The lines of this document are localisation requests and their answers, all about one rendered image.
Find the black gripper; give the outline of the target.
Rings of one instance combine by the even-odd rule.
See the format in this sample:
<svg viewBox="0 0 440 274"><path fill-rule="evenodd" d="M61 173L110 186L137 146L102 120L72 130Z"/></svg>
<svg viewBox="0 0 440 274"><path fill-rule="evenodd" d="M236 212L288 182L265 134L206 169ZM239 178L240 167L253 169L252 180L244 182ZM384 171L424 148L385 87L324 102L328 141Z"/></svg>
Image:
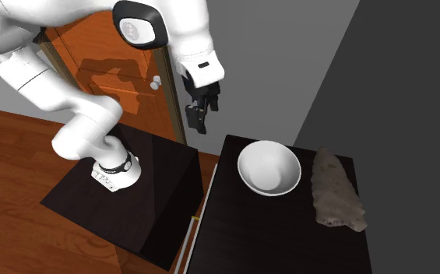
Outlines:
<svg viewBox="0 0 440 274"><path fill-rule="evenodd" d="M211 83L203 87L195 87L194 81L182 76L185 90L192 97L192 103L185 106L185 114L189 128L194 128L199 134L206 134L205 117L206 108L209 106L211 111L218 111L218 96L220 94L220 84Z"/></svg>

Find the grey stone arrowhead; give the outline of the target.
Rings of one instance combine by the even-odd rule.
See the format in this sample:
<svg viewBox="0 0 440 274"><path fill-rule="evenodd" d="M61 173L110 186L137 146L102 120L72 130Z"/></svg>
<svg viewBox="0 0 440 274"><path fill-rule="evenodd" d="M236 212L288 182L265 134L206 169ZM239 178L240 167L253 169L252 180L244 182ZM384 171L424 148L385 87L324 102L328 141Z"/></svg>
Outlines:
<svg viewBox="0 0 440 274"><path fill-rule="evenodd" d="M313 160L312 197L316 221L327 227L347 226L361 232L368 226L365 210L340 160L320 147Z"/></svg>

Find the white bowl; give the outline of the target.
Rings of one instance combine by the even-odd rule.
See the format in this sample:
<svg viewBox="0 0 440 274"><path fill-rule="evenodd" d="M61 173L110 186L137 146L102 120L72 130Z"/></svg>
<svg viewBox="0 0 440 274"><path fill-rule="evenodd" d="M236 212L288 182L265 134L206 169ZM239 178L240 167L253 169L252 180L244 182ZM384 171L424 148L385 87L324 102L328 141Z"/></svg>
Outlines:
<svg viewBox="0 0 440 274"><path fill-rule="evenodd" d="M261 140L248 144L239 154L238 174L253 192L275 197L293 191L302 168L294 152L278 142Z"/></svg>

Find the dark wooden cabinet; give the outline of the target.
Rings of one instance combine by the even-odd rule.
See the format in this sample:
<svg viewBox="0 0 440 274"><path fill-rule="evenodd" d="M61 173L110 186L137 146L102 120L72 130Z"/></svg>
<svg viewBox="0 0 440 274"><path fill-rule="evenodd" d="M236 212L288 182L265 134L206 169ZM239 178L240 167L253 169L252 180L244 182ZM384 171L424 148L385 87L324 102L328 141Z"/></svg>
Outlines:
<svg viewBox="0 0 440 274"><path fill-rule="evenodd" d="M252 143L227 135L182 274L372 274L366 234L315 220L315 151L292 148L301 180L265 197L241 179L237 160Z"/></svg>

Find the orange wooden door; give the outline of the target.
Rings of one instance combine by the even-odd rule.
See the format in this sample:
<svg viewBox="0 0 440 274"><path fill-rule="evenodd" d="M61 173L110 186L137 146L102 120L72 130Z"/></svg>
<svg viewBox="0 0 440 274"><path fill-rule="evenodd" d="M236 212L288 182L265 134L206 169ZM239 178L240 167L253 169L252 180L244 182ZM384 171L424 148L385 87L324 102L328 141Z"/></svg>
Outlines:
<svg viewBox="0 0 440 274"><path fill-rule="evenodd" d="M80 90L120 103L124 125L185 143L165 47L137 50L122 40L109 11L48 27L39 44L58 73Z"/></svg>

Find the dark robot stand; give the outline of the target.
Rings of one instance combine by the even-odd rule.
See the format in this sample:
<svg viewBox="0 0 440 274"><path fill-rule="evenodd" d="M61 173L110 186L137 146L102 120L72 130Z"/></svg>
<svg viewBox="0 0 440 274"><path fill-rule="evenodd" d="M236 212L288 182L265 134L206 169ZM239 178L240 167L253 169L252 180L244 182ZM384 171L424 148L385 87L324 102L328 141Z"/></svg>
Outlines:
<svg viewBox="0 0 440 274"><path fill-rule="evenodd" d="M108 191L80 160L41 205L92 234L168 270L202 197L197 149L117 124L111 135L137 156L142 173L132 186Z"/></svg>

